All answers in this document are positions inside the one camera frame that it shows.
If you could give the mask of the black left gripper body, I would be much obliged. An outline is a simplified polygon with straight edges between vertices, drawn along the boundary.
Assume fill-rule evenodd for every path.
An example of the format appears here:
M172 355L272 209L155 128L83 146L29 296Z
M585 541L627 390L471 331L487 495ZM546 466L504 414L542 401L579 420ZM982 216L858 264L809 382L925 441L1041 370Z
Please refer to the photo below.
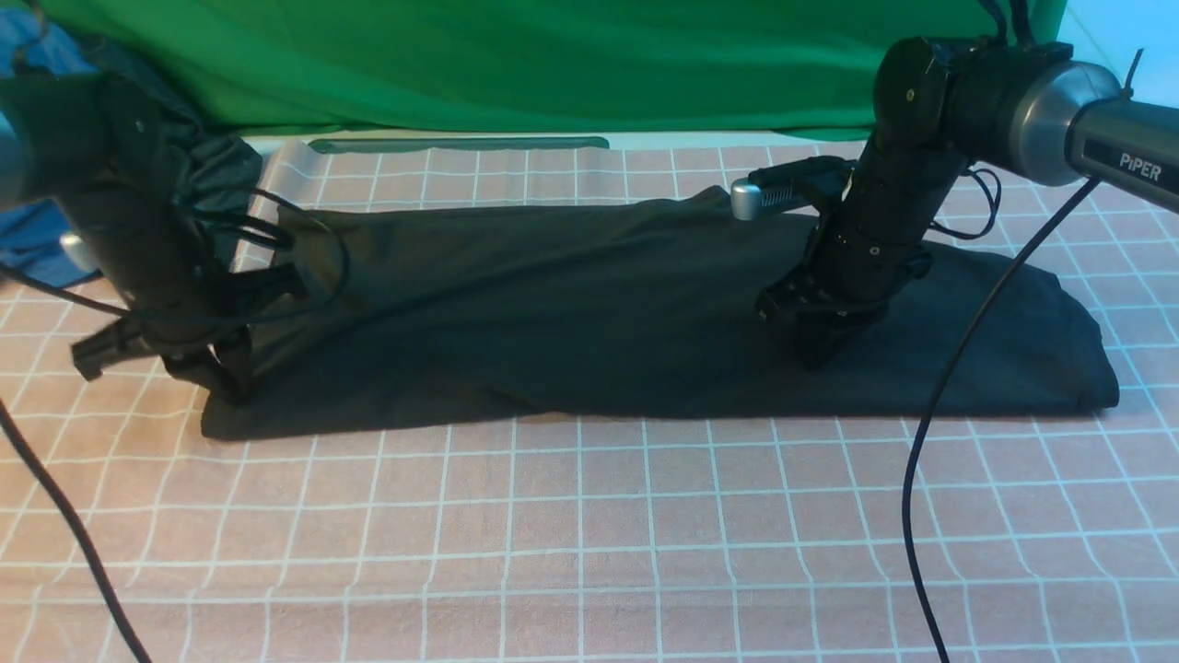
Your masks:
M170 378L230 402L250 393L250 327L278 298L308 296L298 270L289 264L248 273L217 265L125 264L107 278L127 310L72 344L77 373L93 381L110 366L160 357Z

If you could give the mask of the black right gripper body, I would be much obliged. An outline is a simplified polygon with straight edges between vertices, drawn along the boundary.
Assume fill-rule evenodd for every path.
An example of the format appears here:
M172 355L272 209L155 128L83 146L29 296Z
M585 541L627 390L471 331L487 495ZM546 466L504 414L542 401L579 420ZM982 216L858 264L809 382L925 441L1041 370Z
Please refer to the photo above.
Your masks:
M818 243L821 239L816 235L809 235L801 263L755 298L759 319L775 328L793 332L792 352L805 369L826 365L843 344L885 319L893 298L910 282L926 278L933 267L931 252L917 247L905 257L901 276L889 285L884 297L862 302L835 297L806 273Z

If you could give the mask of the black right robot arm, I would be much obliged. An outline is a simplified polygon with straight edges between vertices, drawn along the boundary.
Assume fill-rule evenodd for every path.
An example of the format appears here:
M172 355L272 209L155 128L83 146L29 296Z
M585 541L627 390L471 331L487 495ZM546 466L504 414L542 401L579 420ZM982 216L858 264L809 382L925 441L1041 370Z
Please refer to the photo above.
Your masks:
M801 264L755 310L792 323L796 356L821 366L884 319L890 298L931 264L921 239L975 164L1041 186L1080 178L1175 211L1178 113L1135 101L1069 42L895 42L872 83L875 125L856 159L809 157L755 169L731 188L740 221L814 206Z

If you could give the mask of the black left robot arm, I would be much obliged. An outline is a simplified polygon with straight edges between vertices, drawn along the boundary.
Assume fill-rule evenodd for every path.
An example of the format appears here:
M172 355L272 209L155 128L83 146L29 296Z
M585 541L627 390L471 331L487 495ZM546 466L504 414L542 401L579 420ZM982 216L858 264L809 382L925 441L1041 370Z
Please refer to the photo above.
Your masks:
M54 201L126 310L72 344L85 380L160 357L177 380L228 401L251 386L251 332L281 297L304 298L298 269L231 273L182 201L158 110L105 73L4 80L4 206Z

